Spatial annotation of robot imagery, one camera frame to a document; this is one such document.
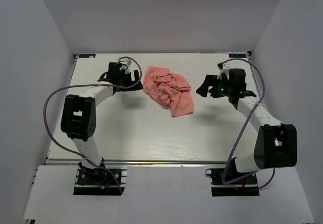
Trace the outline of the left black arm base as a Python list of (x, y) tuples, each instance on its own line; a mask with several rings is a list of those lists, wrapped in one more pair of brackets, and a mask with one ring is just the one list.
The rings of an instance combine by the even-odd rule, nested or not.
[(110, 172), (100, 168), (90, 169), (82, 162), (78, 170), (73, 190), (74, 196), (121, 196), (125, 183), (122, 183), (122, 169), (110, 169)]

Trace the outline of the pink t shirt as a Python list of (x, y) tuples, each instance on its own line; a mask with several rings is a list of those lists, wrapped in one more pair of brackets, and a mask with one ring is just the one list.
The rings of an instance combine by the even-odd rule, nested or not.
[(172, 73), (168, 68), (149, 66), (143, 79), (143, 91), (170, 109), (174, 118), (194, 112), (191, 85), (183, 76)]

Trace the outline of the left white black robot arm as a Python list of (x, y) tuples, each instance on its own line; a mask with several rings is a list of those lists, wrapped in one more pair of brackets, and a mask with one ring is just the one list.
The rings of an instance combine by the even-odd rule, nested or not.
[(96, 107), (117, 92), (143, 89), (140, 82), (142, 71), (130, 71), (130, 57), (122, 57), (118, 62), (110, 62), (108, 70), (98, 79), (98, 83), (85, 92), (68, 94), (65, 98), (61, 119), (61, 131), (66, 133), (81, 154), (84, 167), (91, 169), (89, 177), (95, 183), (106, 179), (106, 170), (100, 166), (103, 160), (99, 154), (94, 133), (96, 130)]

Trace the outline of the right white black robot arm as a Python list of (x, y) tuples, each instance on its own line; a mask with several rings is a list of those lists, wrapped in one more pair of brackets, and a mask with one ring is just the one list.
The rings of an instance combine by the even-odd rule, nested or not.
[(247, 90), (243, 69), (222, 70), (220, 75), (206, 75), (196, 93), (202, 97), (227, 97), (229, 103), (246, 117), (257, 132), (254, 150), (246, 156), (230, 157), (228, 178), (239, 183), (246, 173), (263, 169), (294, 167), (297, 163), (297, 130), (283, 124), (259, 102), (256, 94)]

